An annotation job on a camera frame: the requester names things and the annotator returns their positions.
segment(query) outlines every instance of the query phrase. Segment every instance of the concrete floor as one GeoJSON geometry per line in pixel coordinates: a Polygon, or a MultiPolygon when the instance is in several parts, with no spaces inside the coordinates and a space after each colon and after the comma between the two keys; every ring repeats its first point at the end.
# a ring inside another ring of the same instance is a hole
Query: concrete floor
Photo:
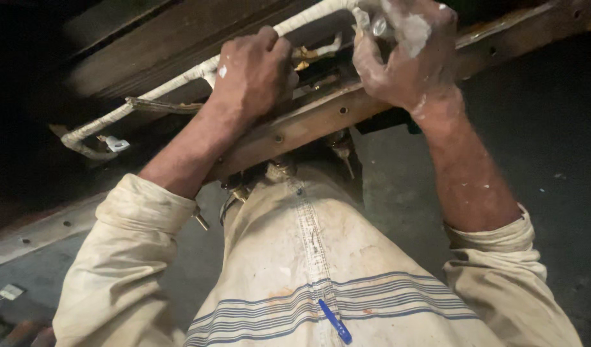
{"type": "MultiPolygon", "coordinates": [[[[462,83],[469,117],[518,199],[530,210],[535,247],[557,301],[591,346],[591,34],[547,46],[462,83]]],[[[364,166],[366,217],[425,269],[443,278],[450,258],[432,165],[421,135],[405,126],[354,135],[364,166]]],[[[222,268],[217,184],[198,196],[212,228],[189,221],[162,278],[176,322],[187,328],[222,268]]],[[[63,277],[86,233],[0,267],[0,288],[28,292],[2,312],[9,319],[52,316],[63,277]]]]}

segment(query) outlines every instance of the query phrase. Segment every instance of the rolled-up sleeve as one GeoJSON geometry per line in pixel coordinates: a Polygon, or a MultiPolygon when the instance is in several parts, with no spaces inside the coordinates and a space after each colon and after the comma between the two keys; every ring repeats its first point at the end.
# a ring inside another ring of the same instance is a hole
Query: rolled-up sleeve
{"type": "Polygon", "coordinates": [[[509,346],[581,346],[546,285],[529,213],[519,207],[522,218],[490,232],[446,226],[456,256],[444,266],[450,288],[509,346]]]}
{"type": "Polygon", "coordinates": [[[176,255],[174,235],[195,202],[128,174],[64,280],[53,320],[58,346],[181,346],[157,282],[176,255]]]}

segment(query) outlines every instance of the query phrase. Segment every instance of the hand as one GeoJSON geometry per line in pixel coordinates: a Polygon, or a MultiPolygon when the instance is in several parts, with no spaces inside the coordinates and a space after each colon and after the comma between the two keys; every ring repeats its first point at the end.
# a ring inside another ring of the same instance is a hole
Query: hand
{"type": "Polygon", "coordinates": [[[430,0],[384,1],[399,44],[384,64],[375,37],[359,30],[353,65],[369,95],[403,107],[420,123],[433,104],[460,97],[454,85],[457,16],[430,0]]]}
{"type": "Polygon", "coordinates": [[[287,91],[293,80],[291,43],[279,38],[271,27],[256,35],[235,38],[223,44],[210,104],[226,106],[244,125],[266,114],[287,91]]]}

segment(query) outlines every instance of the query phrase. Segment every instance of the insulated pipe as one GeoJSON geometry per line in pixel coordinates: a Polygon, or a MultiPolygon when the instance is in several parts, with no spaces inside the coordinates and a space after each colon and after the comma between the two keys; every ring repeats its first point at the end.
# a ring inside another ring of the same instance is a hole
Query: insulated pipe
{"type": "MultiPolygon", "coordinates": [[[[359,0],[322,0],[322,2],[309,7],[299,14],[291,17],[290,19],[287,19],[284,22],[274,26],[274,30],[276,30],[279,36],[283,36],[286,33],[306,25],[307,23],[325,17],[326,15],[341,9],[352,11],[354,8],[356,8],[358,1],[359,0]]],[[[168,92],[183,86],[192,80],[196,80],[197,78],[205,78],[208,82],[211,82],[215,78],[214,70],[216,70],[219,59],[220,55],[217,55],[206,60],[184,72],[183,74],[175,77],[169,82],[161,85],[160,87],[143,94],[139,97],[139,99],[154,100],[160,98],[168,92]]],[[[60,140],[68,148],[74,150],[75,152],[81,153],[90,159],[113,159],[117,156],[116,153],[98,153],[90,147],[82,144],[82,141],[84,138],[87,138],[97,131],[106,128],[106,126],[109,124],[124,118],[132,111],[133,109],[129,104],[124,104],[112,112],[104,115],[103,117],[95,119],[92,122],[89,122],[80,128],[67,133],[66,135],[62,136],[60,140]]]]}

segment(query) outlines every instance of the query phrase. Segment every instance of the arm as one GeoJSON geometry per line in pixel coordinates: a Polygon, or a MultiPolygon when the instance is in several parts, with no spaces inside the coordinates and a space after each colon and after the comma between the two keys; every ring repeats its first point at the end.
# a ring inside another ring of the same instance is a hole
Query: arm
{"type": "Polygon", "coordinates": [[[389,1],[384,10],[400,44],[384,64],[373,37],[359,32],[353,63],[370,95],[407,109],[423,130],[458,258],[444,266],[450,287],[508,345],[579,346],[532,249],[529,214],[465,114],[452,69],[455,13],[429,0],[389,1]],[[430,26],[426,45],[415,53],[420,36],[401,27],[401,19],[413,13],[430,26]]]}
{"type": "Polygon", "coordinates": [[[270,27],[223,45],[226,74],[199,114],[97,208],[64,280],[53,320],[59,346],[182,345],[158,278],[212,164],[284,92],[290,56],[290,43],[270,27]]]}

